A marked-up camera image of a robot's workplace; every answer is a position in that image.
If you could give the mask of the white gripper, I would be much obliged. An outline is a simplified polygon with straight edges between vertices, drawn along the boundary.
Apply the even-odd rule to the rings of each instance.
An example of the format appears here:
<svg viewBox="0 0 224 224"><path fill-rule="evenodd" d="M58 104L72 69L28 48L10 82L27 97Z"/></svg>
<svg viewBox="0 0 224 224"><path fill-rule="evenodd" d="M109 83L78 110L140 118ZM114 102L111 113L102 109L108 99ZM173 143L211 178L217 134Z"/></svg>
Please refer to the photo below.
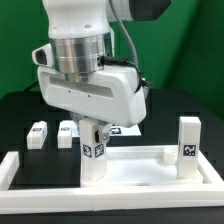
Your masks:
<svg viewBox="0 0 224 224"><path fill-rule="evenodd" d="M109 141L112 124L129 128L146 116L144 93L142 88L136 91L138 81L134 68L105 66L89 74L87 82L71 83L63 73L40 66L38 79L45 102L70 111L76 126L81 120L79 114L101 120L96 136L98 143Z"/></svg>

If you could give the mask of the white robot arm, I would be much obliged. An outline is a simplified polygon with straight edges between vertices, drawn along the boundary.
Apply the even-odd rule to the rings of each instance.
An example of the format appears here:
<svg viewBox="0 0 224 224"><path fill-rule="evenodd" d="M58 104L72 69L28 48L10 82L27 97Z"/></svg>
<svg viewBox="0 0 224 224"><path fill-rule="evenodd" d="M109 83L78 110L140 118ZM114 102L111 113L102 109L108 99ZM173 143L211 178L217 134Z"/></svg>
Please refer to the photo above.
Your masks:
<svg viewBox="0 0 224 224"><path fill-rule="evenodd" d="M171 0L43 0L50 43L33 53L46 103L94 121L93 139L109 140L113 124L132 127L146 116L138 60L114 56L110 23L153 21Z"/></svg>

